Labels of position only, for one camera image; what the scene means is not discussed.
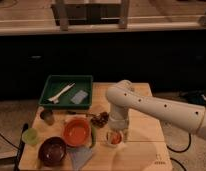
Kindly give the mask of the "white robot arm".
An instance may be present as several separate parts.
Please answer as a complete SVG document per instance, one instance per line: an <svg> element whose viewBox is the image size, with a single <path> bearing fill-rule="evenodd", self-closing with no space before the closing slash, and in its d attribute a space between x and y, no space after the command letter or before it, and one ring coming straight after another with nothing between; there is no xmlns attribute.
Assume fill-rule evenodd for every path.
<svg viewBox="0 0 206 171"><path fill-rule="evenodd" d="M129 80L111 85L105 93L110 103L108 124L113 131L129 128L129 110L166 121L206 140L206 107L136 93Z"/></svg>

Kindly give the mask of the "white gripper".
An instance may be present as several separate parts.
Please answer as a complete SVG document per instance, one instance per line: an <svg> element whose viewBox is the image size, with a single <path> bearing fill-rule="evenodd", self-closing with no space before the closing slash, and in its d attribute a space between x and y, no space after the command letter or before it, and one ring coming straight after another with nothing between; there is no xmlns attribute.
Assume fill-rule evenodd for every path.
<svg viewBox="0 0 206 171"><path fill-rule="evenodd" d="M129 119L115 119L109 116L108 126L112 131L121 132L123 135L123 141L128 140Z"/></svg>

